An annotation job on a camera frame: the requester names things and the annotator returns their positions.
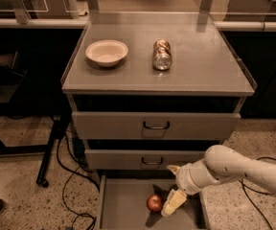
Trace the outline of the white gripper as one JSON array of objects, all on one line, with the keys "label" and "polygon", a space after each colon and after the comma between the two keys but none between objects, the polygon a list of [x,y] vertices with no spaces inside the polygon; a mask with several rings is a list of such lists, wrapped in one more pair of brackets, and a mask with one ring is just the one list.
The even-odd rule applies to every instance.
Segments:
[{"label": "white gripper", "polygon": [[210,174],[204,159],[181,167],[168,165],[167,169],[175,175],[176,185],[180,190],[171,189],[169,192],[161,210],[163,217],[172,215],[187,200],[187,195],[195,195],[205,187],[216,184],[216,180]]}]

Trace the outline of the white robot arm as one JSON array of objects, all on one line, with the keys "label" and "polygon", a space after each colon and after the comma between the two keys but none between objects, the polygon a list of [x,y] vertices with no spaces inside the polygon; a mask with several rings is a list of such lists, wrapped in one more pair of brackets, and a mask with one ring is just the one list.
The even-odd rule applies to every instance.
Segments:
[{"label": "white robot arm", "polygon": [[213,145],[204,157],[184,166],[167,167],[175,175],[177,189],[171,189],[161,210],[169,217],[185,203],[187,196],[215,186],[246,179],[276,195],[276,164],[251,159],[223,145]]}]

